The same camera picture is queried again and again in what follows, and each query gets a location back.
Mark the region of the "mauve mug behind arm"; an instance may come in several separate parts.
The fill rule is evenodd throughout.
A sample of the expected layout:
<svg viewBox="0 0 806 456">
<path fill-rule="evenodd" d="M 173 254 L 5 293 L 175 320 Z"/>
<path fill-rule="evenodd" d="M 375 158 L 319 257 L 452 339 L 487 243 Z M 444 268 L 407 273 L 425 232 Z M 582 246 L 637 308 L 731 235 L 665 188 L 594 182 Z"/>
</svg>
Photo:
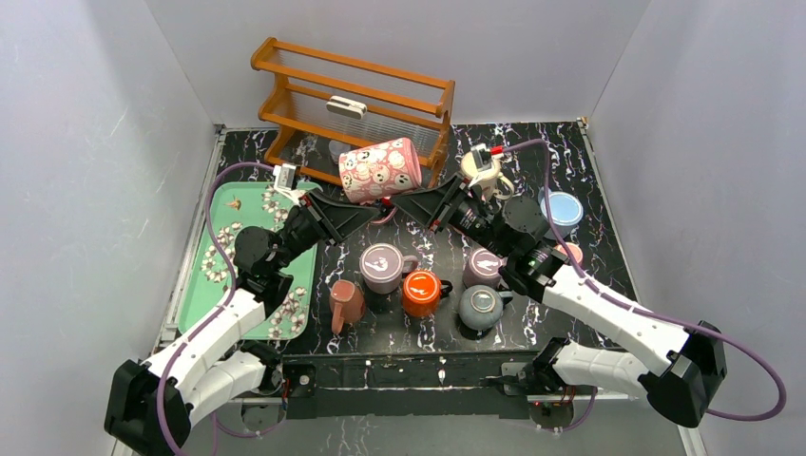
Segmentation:
<svg viewBox="0 0 806 456">
<path fill-rule="evenodd" d="M 496 289 L 501 283 L 499 269 L 506 262 L 484 248 L 472 251 L 464 266 L 462 282 L 466 288 L 485 285 Z"/>
</svg>

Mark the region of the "orange mug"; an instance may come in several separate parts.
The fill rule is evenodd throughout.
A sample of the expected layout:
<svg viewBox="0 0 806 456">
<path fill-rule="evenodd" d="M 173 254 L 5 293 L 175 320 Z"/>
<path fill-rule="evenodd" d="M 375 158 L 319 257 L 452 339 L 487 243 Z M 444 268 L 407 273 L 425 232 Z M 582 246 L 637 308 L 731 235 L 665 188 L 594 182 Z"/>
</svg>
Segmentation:
<svg viewBox="0 0 806 456">
<path fill-rule="evenodd" d="M 406 314 L 422 318 L 434 315 L 441 300 L 453 290 L 453 284 L 428 270 L 408 273 L 402 283 L 401 305 Z"/>
</svg>

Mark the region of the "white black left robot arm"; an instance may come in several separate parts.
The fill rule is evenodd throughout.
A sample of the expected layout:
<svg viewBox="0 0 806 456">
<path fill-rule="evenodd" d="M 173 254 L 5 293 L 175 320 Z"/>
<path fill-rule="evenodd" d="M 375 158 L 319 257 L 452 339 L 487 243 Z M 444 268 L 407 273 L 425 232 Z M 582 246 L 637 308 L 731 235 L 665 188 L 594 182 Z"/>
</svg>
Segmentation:
<svg viewBox="0 0 806 456">
<path fill-rule="evenodd" d="M 320 242 L 342 242 L 379 214 L 313 190 L 277 230 L 242 228 L 226 259 L 233 278 L 228 294 L 166 348 L 115 370 L 105 432 L 140 455 L 179 455 L 200 420 L 244 392 L 266 388 L 282 364 L 275 350 L 249 343 L 227 351 L 283 304 L 294 280 L 284 268 Z"/>
</svg>

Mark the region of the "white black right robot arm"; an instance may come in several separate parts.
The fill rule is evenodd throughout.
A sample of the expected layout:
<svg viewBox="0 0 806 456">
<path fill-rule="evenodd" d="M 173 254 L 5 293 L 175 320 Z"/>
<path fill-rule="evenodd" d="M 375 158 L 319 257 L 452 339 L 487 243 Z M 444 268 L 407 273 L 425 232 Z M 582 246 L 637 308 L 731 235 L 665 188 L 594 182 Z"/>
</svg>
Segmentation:
<svg viewBox="0 0 806 456">
<path fill-rule="evenodd" d="M 661 321 L 637 303 L 614 304 L 617 294 L 577 274 L 571 259 L 544 240 L 549 223 L 528 196 L 491 210 L 460 176 L 431 189 L 391 197 L 391 204 L 434 232 L 451 227 L 502 258 L 499 274 L 508 292 L 527 296 L 581 320 L 618 345 L 590 349 L 552 339 L 527 369 L 531 384 L 546 390 L 591 386 L 644 398 L 667 420 L 695 428 L 727 369 L 718 329 Z"/>
</svg>

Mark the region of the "cream speckled mug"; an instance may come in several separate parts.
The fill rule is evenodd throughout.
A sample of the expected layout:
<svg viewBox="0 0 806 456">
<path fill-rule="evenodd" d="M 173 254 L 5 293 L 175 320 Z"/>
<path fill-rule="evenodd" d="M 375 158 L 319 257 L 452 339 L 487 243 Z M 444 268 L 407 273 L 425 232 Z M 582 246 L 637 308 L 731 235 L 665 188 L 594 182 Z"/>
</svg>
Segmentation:
<svg viewBox="0 0 806 456">
<path fill-rule="evenodd" d="M 489 166 L 479 170 L 473 155 L 467 153 L 460 162 L 460 172 L 465 178 L 474 181 L 481 187 L 485 201 L 492 201 L 493 199 L 509 200 L 514 196 L 514 185 L 504 175 L 502 164 L 497 158 L 492 158 Z"/>
</svg>

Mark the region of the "pink ghost pattern mug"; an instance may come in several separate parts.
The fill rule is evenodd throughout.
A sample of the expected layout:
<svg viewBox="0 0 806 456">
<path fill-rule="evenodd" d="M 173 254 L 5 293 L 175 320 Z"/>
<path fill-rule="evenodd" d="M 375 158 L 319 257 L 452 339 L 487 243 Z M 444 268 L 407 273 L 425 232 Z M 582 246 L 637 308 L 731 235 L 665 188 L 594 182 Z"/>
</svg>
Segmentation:
<svg viewBox="0 0 806 456">
<path fill-rule="evenodd" d="M 418 154 L 409 138 L 342 153 L 338 170 L 345 196 L 352 203 L 369 203 L 422 184 Z"/>
</svg>

